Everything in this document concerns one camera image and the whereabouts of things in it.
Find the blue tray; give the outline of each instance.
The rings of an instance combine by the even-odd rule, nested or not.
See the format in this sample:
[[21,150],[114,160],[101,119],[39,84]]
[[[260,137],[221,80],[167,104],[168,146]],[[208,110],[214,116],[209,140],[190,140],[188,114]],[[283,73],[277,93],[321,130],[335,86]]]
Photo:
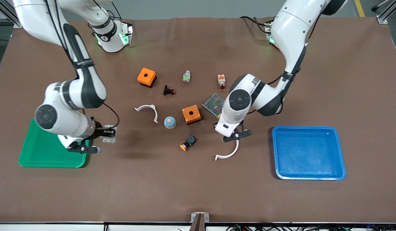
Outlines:
[[276,126],[272,130],[276,174],[285,180],[343,180],[345,164],[333,127]]

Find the orange box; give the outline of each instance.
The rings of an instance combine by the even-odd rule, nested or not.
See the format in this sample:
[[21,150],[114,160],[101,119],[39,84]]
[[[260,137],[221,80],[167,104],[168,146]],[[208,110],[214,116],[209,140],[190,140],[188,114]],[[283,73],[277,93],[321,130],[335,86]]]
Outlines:
[[141,73],[138,75],[137,80],[141,85],[152,88],[152,85],[154,85],[156,80],[155,71],[143,68]]
[[186,124],[196,123],[201,120],[201,114],[199,113],[196,105],[182,109],[183,117],[185,118]]

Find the metal frame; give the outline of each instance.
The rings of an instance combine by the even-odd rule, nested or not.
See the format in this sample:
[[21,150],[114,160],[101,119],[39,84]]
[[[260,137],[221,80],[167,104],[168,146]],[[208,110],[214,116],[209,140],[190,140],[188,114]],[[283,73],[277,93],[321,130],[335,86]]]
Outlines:
[[0,12],[14,23],[14,28],[21,28],[21,23],[17,17],[16,9],[11,2],[8,0],[0,0]]
[[379,24],[387,24],[387,18],[396,10],[396,0],[393,0],[380,15],[376,16]]

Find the white curved plastic part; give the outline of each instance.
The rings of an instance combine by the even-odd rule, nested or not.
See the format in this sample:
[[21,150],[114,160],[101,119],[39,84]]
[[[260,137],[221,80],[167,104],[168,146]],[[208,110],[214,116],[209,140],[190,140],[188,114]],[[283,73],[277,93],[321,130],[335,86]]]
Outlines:
[[238,146],[239,146],[239,140],[236,140],[235,150],[231,154],[226,155],[226,156],[216,155],[215,156],[215,161],[217,161],[218,159],[226,159],[226,158],[229,158],[229,157],[233,156],[233,154],[235,154],[235,152],[238,150]]
[[142,105],[142,106],[140,106],[139,108],[135,108],[135,110],[136,110],[136,111],[141,111],[141,110],[144,109],[144,108],[152,108],[152,110],[155,111],[155,119],[154,119],[154,122],[155,122],[155,123],[158,123],[158,112],[157,112],[156,109],[155,109],[155,105],[153,105],[153,104],[151,104],[151,105]]

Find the robotic arm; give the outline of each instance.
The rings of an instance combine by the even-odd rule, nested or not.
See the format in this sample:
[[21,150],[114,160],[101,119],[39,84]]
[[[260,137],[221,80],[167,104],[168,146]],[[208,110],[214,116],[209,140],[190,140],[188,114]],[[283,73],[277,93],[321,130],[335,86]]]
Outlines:
[[306,53],[306,35],[321,14],[332,15],[347,0],[287,0],[271,25],[274,45],[283,53],[286,66],[276,87],[265,84],[251,74],[239,76],[232,84],[215,130],[224,141],[238,140],[251,135],[239,132],[250,107],[263,116],[279,114],[285,95],[300,70]]
[[83,17],[95,31],[98,44],[107,52],[120,51],[128,45],[132,36],[132,25],[111,19],[102,8],[112,0],[59,0],[63,9]]
[[14,0],[14,5],[23,28],[35,38],[65,48],[77,74],[73,80],[47,87],[44,102],[35,111],[36,123],[57,134],[69,150],[90,136],[96,138],[101,124],[78,110],[100,107],[107,93],[78,31],[67,23],[55,0]]

